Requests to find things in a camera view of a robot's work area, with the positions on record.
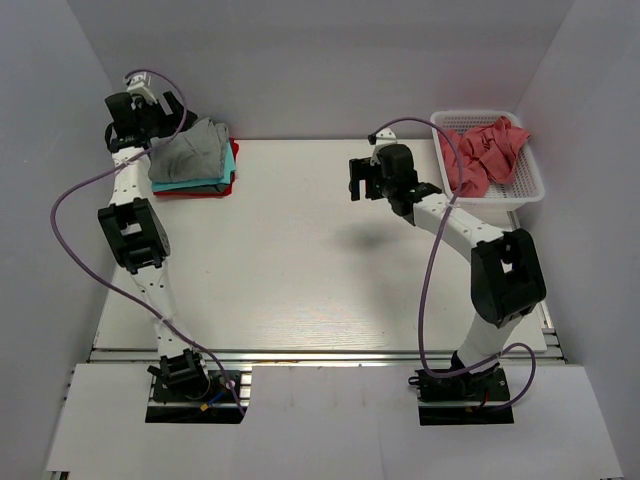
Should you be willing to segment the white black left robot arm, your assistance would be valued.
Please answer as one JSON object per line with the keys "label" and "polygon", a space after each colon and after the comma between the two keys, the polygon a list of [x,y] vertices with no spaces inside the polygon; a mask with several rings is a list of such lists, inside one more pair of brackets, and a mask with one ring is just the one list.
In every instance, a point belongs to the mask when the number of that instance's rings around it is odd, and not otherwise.
{"label": "white black left robot arm", "polygon": [[159,365],[151,366],[149,372],[172,394],[196,400],[210,392],[212,377],[202,356],[185,341],[186,335],[175,333],[179,322],[168,274],[170,244],[148,198],[149,155],[144,152],[154,138],[162,140],[182,130],[181,121],[191,126],[196,115],[172,92],[163,96],[169,112],[144,87],[129,87],[105,99],[112,116],[105,142],[118,171],[112,197],[98,211],[98,221],[116,263],[128,272],[141,301],[153,310]]}

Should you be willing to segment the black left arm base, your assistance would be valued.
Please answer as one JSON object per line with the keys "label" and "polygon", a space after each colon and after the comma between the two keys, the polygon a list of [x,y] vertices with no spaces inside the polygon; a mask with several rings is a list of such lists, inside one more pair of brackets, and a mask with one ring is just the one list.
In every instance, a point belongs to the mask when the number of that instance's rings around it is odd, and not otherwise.
{"label": "black left arm base", "polygon": [[146,407],[147,424],[239,425],[244,416],[217,370],[195,393],[172,391],[159,379],[151,383]]}

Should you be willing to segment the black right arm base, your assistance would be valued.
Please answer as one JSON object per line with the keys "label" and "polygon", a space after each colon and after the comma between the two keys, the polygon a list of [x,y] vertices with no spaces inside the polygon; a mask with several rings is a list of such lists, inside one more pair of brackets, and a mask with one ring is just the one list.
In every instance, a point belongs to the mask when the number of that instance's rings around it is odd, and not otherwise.
{"label": "black right arm base", "polygon": [[416,390],[421,426],[480,426],[514,423],[504,370],[437,379],[416,370],[408,379]]}

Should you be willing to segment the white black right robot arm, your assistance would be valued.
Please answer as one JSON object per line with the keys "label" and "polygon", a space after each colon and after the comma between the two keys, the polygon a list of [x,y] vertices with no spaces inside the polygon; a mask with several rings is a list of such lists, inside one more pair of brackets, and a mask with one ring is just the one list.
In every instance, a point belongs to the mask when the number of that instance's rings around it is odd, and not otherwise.
{"label": "white black right robot arm", "polygon": [[488,385],[485,371],[498,364],[521,319],[545,299],[547,289],[532,236],[506,231],[455,207],[440,188],[419,180],[404,144],[378,148],[369,158],[349,162],[352,200],[385,199],[414,227],[446,243],[470,265],[470,298],[475,310],[469,331],[452,362],[453,390],[472,399]]}

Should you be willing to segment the folded red t-shirt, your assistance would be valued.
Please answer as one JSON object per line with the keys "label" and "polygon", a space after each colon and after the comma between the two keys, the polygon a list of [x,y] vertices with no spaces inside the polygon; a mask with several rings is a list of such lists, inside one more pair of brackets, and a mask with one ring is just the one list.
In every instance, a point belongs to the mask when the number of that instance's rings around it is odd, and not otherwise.
{"label": "folded red t-shirt", "polygon": [[156,194],[154,194],[154,195],[155,196],[159,196],[159,197],[170,197],[170,196],[176,196],[176,197],[209,197],[209,198],[225,197],[225,196],[216,195],[216,193],[213,192],[212,188],[198,188],[198,189],[192,189],[192,190],[178,190],[178,191],[160,193],[159,195],[156,195]]}

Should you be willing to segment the folded dark grey t-shirt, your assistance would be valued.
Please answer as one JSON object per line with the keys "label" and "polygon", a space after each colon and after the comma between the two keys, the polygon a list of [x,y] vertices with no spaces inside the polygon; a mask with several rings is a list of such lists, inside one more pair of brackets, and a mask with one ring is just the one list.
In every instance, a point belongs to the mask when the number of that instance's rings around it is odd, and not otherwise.
{"label": "folded dark grey t-shirt", "polygon": [[235,181],[235,177],[232,176],[229,183],[218,183],[215,185],[216,187],[216,195],[226,196],[232,193],[233,184]]}

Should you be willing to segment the folded teal t-shirt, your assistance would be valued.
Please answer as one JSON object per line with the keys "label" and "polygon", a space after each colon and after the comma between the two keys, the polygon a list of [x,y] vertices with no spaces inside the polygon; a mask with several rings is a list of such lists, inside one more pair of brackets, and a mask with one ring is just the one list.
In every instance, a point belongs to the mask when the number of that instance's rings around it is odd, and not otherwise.
{"label": "folded teal t-shirt", "polygon": [[162,183],[162,182],[153,182],[151,184],[151,189],[154,194],[159,195],[164,192],[172,192],[178,190],[192,190],[198,188],[212,188],[213,192],[216,193],[215,185],[218,183],[229,183],[231,177],[236,175],[236,155],[239,151],[239,145],[237,142],[231,138],[227,142],[227,153],[224,162],[224,170],[223,176],[219,178],[210,178],[210,179],[196,179],[196,180],[187,180],[181,182],[172,182],[172,183]]}

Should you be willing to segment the crumpled pink t-shirt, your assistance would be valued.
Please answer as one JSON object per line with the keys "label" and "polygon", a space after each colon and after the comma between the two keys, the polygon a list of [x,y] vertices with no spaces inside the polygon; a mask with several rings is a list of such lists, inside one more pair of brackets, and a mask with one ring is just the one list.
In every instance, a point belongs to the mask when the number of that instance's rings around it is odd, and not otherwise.
{"label": "crumpled pink t-shirt", "polygon": [[492,124],[473,127],[463,134],[447,129],[439,133],[449,186],[461,197],[480,198],[491,184],[510,185],[529,131],[501,116]]}

